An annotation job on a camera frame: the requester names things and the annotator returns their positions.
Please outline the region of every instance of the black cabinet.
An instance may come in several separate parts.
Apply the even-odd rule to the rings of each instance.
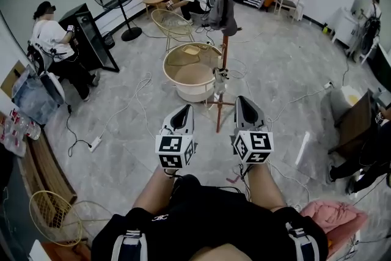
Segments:
[[[119,72],[110,51],[88,10],[87,4],[68,11],[59,21],[66,30],[68,25],[75,27],[75,38],[70,42],[72,49],[79,54],[80,63],[88,70],[103,68]]]

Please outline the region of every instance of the power strip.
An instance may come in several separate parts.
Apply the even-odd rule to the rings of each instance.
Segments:
[[[91,147],[88,147],[91,153],[95,151],[95,149],[98,147],[101,141],[102,141],[101,138],[97,137],[93,140],[93,142],[91,142]]]

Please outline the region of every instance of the white sneaker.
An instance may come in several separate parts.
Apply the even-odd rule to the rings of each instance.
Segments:
[[[100,80],[100,72],[96,71],[94,73],[95,77],[93,78],[92,80],[92,85],[97,87],[97,85],[99,85],[99,80]]]
[[[90,100],[90,95],[91,95],[91,90],[88,91],[88,95],[86,96],[85,99],[83,99],[84,102],[87,102]]]
[[[193,24],[194,24],[193,19],[190,18],[190,20],[178,21],[178,25],[180,25],[180,26],[186,26],[186,25],[188,25],[188,23],[189,23],[190,25],[193,25]]]

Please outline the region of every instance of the white cable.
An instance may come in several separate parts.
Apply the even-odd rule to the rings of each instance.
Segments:
[[[259,33],[257,36],[255,36],[255,37],[253,37],[253,38],[251,38],[251,39],[249,39],[249,40],[243,40],[243,41],[241,41],[241,42],[237,42],[236,40],[230,40],[230,39],[228,39],[228,41],[230,42],[230,43],[248,43],[248,42],[251,42],[253,39],[256,39],[259,35],[261,35],[263,33],[263,31],[261,31],[261,33]]]
[[[324,88],[324,89],[318,90],[317,92],[314,92],[314,93],[312,93],[312,94],[307,94],[307,95],[301,96],[300,98],[297,98],[297,99],[295,99],[295,100],[292,100],[292,101],[287,102],[286,105],[285,105],[285,106],[282,108],[282,110],[280,111],[279,115],[278,115],[274,120],[272,120],[270,117],[267,117],[267,118],[266,118],[266,121],[267,121],[268,123],[271,124],[271,126],[270,126],[270,131],[273,130],[273,123],[279,119],[281,113],[283,113],[283,111],[285,110],[285,108],[286,108],[290,103],[294,103],[294,102],[296,102],[296,101],[299,101],[300,99],[303,99],[304,97],[308,97],[308,96],[315,95],[315,94],[320,93],[320,92],[322,92],[322,91],[324,91],[324,90],[326,90],[326,89]]]
[[[122,111],[128,109],[128,108],[129,108],[129,105],[130,105],[130,103],[131,103],[131,101],[132,101],[132,99],[134,98],[134,96],[136,96],[137,101],[139,102],[139,104],[141,105],[142,110],[144,111],[145,126],[147,127],[147,131],[149,132],[149,134],[151,135],[151,137],[152,137],[153,139],[155,139],[154,135],[152,135],[152,133],[150,132],[150,130],[149,130],[149,128],[148,128],[147,112],[145,111],[145,108],[143,107],[142,103],[140,102],[139,96],[138,96],[138,94],[137,94],[137,93],[138,93],[140,90],[142,90],[144,87],[148,87],[148,86],[151,85],[150,83],[152,83],[152,74],[151,74],[150,72],[147,72],[146,74],[149,74],[149,75],[150,75],[149,78],[144,78],[144,79],[142,79],[141,81],[139,81],[139,83],[138,83],[137,86],[136,86],[136,91],[135,91],[134,95],[129,99],[128,105],[127,105],[126,107],[124,107],[123,109],[121,109],[120,111],[117,111],[116,113],[114,113],[112,116],[110,116],[110,119],[106,122],[106,125],[104,126],[103,131],[102,131],[102,134],[99,136],[99,138],[102,138],[102,136],[103,136],[103,134],[104,134],[104,131],[106,130],[106,128],[107,128],[107,126],[108,126],[110,120],[111,120],[114,116],[116,116],[118,113],[120,113],[120,112],[122,112]],[[146,83],[145,83],[142,87],[139,88],[140,84],[143,83],[144,81],[146,81]]]
[[[238,60],[238,59],[235,59],[235,58],[228,58],[228,60],[235,60],[235,61],[238,61],[239,63],[241,63],[241,64],[245,67],[244,73],[241,73],[241,72],[238,71],[238,70],[230,70],[230,71],[229,71],[229,75],[232,76],[233,78],[244,78],[244,77],[246,76],[246,74],[247,74],[247,65],[246,65],[244,62],[242,62],[242,61],[240,61],[240,60]],[[237,73],[239,73],[241,76],[232,75],[232,72],[237,72]]]
[[[303,188],[305,188],[305,190],[307,191],[307,194],[308,194],[308,202],[307,202],[307,204],[309,204],[309,202],[310,202],[310,191],[308,190],[308,188],[305,187],[302,183],[300,183],[300,182],[299,182],[298,180],[296,180],[295,178],[293,178],[293,177],[288,177],[288,176],[283,175],[283,173],[281,173],[281,171],[279,170],[279,168],[278,168],[277,166],[275,166],[274,164],[272,164],[272,162],[270,162],[270,159],[268,159],[268,162],[269,162],[270,166],[271,166],[271,167],[274,167],[282,176],[284,176],[284,177],[287,178],[287,179],[296,181],[296,182],[297,182],[298,184],[300,184]]]

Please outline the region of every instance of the black pants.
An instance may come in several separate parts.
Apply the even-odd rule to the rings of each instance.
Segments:
[[[87,98],[90,92],[88,85],[92,84],[95,75],[91,75],[81,66],[76,53],[63,61],[53,62],[48,71],[61,78],[67,78],[74,85],[80,97]]]
[[[205,13],[205,11],[201,8],[200,2],[198,0],[189,1],[188,4],[181,7],[181,11],[182,11],[183,18],[185,18],[188,21],[191,18],[190,12],[198,13],[198,14]]]
[[[331,169],[330,176],[333,180],[351,176],[363,167],[364,166],[360,164],[359,157],[352,157],[341,166]],[[386,174],[389,171],[390,162],[386,162],[385,164],[375,162],[375,164],[371,165],[369,170],[366,171],[364,176],[359,181],[354,183],[353,192],[357,193],[358,191],[371,186],[380,175]]]

